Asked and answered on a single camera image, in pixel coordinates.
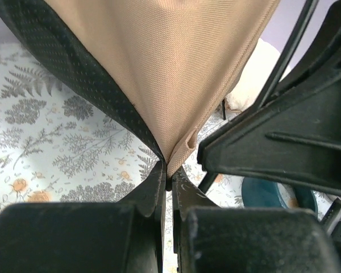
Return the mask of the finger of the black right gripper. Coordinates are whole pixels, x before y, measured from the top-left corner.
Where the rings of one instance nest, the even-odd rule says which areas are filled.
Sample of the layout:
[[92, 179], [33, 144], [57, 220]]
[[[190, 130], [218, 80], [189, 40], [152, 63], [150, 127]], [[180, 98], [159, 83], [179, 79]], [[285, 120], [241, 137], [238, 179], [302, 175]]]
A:
[[341, 1], [263, 107], [203, 140], [197, 161], [203, 192], [222, 173], [341, 196]]

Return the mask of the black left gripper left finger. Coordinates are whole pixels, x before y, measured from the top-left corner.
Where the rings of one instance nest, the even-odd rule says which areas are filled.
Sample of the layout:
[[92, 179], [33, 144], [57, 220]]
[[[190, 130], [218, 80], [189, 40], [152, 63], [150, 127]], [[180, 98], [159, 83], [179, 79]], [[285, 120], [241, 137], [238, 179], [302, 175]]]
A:
[[10, 205], [0, 272], [162, 272], [165, 166], [118, 202]]

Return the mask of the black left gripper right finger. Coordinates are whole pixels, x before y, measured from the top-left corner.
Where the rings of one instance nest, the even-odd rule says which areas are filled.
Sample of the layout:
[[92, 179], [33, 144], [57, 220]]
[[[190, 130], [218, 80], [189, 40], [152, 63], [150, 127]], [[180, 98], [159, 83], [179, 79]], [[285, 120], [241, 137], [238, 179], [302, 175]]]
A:
[[172, 193], [180, 272], [341, 272], [332, 239], [308, 210], [221, 208], [183, 168]]

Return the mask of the beige fabric pet tent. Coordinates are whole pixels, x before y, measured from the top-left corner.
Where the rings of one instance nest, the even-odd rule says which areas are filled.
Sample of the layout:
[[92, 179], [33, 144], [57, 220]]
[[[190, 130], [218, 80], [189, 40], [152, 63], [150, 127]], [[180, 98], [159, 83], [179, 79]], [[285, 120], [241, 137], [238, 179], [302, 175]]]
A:
[[174, 174], [236, 85], [277, 1], [0, 1], [45, 69]]

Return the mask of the black tent pole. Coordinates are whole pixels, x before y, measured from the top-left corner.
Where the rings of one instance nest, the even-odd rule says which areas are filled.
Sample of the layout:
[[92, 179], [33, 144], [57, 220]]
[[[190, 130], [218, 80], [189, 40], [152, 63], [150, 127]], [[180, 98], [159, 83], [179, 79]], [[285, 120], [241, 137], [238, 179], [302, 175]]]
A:
[[286, 42], [284, 49], [282, 50], [278, 61], [276, 62], [275, 67], [270, 73], [255, 102], [250, 107], [251, 111], [258, 111], [260, 108], [262, 108], [267, 99], [274, 92], [305, 33], [305, 30], [311, 20], [312, 15], [314, 14], [318, 2], [319, 0], [305, 1], [299, 17], [292, 29], [292, 32]]

